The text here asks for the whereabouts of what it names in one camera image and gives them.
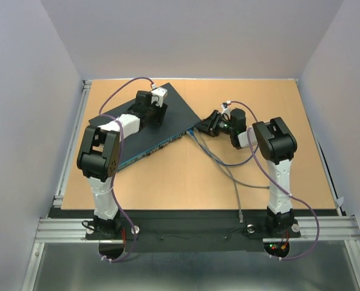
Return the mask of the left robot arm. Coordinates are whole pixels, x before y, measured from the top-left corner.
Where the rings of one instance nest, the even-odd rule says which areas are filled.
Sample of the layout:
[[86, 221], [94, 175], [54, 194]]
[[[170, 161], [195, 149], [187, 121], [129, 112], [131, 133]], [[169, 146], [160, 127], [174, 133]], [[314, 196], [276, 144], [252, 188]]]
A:
[[116, 238], [121, 230], [120, 207], [113, 196], [113, 178], [117, 172], [124, 139], [147, 125], [163, 123], [168, 91], [158, 87], [150, 92], [138, 91], [133, 104], [119, 117], [109, 115], [110, 122], [86, 127], [77, 157], [77, 167], [89, 182], [95, 210], [92, 222], [83, 226], [89, 234]]

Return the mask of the grey ethernet cable long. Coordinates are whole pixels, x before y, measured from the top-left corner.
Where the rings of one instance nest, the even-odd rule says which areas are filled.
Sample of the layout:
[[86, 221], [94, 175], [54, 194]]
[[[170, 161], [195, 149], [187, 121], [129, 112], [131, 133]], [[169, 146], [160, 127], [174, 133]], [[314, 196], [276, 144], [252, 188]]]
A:
[[251, 185], [251, 184], [246, 184], [244, 182], [241, 182], [237, 179], [235, 179], [235, 177], [233, 176], [232, 172], [230, 171], [228, 166], [224, 166], [221, 162], [221, 160], [219, 159], [219, 157], [215, 154], [213, 154], [213, 152], [211, 152], [209, 150], [209, 148], [206, 145], [206, 142], [204, 139], [202, 139], [203, 144], [196, 138], [195, 134], [191, 133], [190, 131], [187, 132], [187, 135], [189, 135], [190, 137], [193, 138], [193, 140], [201, 147], [201, 149], [214, 161], [214, 163], [216, 164], [216, 166], [220, 169], [220, 171], [226, 175], [230, 180], [232, 180], [234, 182], [234, 184], [239, 184], [241, 186], [247, 187], [247, 188], [252, 188], [252, 189], [269, 189], [269, 186], [255, 186], [255, 185]]

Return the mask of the grey ethernet cable short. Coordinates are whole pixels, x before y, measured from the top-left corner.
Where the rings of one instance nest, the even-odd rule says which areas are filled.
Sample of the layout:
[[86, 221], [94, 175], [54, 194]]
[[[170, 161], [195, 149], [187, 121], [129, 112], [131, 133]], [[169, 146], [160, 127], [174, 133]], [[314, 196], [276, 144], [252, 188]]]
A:
[[244, 223], [244, 215], [243, 215], [243, 211], [242, 211], [242, 207], [241, 207], [239, 190], [238, 190], [238, 186], [237, 186], [237, 181], [234, 179], [232, 172], [230, 171], [230, 169], [227, 166], [223, 166], [221, 163], [219, 163], [220, 160], [218, 159], [218, 157], [216, 157], [215, 154], [213, 154], [209, 150], [208, 146], [206, 145], [206, 142], [203, 139], [200, 142], [197, 139], [196, 135], [193, 132], [191, 132], [190, 130], [187, 130], [186, 134], [188, 136], [190, 136], [200, 146], [200, 148], [213, 160], [214, 164], [220, 169], [220, 171], [233, 182], [237, 206], [238, 206], [239, 223], [243, 224]]

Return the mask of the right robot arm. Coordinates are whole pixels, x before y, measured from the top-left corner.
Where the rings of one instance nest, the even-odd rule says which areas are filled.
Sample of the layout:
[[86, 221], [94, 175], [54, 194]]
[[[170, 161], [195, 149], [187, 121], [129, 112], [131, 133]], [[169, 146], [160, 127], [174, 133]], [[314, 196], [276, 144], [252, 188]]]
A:
[[262, 230], [271, 236], [279, 236], [294, 224], [290, 192], [290, 169], [297, 141], [281, 117], [269, 122], [256, 122], [251, 130], [246, 126], [246, 113], [233, 109], [229, 113], [214, 110], [207, 118], [195, 125], [195, 129], [208, 136], [220, 133], [230, 137], [237, 149], [257, 144], [268, 165], [270, 195]]

